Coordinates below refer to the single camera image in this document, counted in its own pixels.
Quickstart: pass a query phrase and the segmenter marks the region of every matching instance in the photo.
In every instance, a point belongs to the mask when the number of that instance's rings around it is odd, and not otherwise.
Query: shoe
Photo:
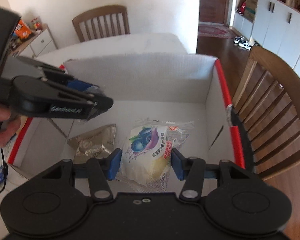
[[[234,44],[238,44],[242,39],[243,39],[244,37],[243,36],[241,36],[241,37],[236,37],[235,39],[234,39]]]
[[[251,50],[251,48],[252,48],[252,46],[249,44],[249,42],[247,40],[241,40],[238,45],[239,45],[239,47],[245,48],[247,50]]]

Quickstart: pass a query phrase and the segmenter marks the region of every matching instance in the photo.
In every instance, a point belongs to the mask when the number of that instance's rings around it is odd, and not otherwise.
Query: round pad
[[[266,235],[284,226],[292,212],[290,200],[281,191],[246,181],[223,185],[205,199],[209,217],[221,227],[244,235]]]
[[[2,219],[25,235],[52,235],[75,225],[87,211],[86,197],[62,180],[31,180],[10,192],[0,206]]]

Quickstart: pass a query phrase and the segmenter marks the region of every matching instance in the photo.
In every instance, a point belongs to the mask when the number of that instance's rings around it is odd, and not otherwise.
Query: doorway
[[[200,0],[199,21],[226,25],[229,0]]]

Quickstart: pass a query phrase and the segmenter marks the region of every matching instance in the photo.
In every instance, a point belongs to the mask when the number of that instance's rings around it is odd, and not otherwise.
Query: clear plastic wrapper
[[[171,150],[181,148],[193,127],[193,122],[136,120],[123,150],[117,179],[139,192],[166,191]]]
[[[90,158],[108,157],[114,150],[115,124],[108,124],[68,140],[76,150],[73,163],[86,163]]]

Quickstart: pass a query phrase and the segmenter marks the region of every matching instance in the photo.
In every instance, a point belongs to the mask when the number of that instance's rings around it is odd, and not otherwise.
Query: human hand
[[[10,110],[7,107],[0,104],[0,122],[8,120],[10,116]],[[0,147],[4,147],[7,144],[11,137],[14,136],[16,131],[18,131],[20,125],[21,119],[19,116],[11,122],[9,122],[7,129],[5,131],[0,132]]]

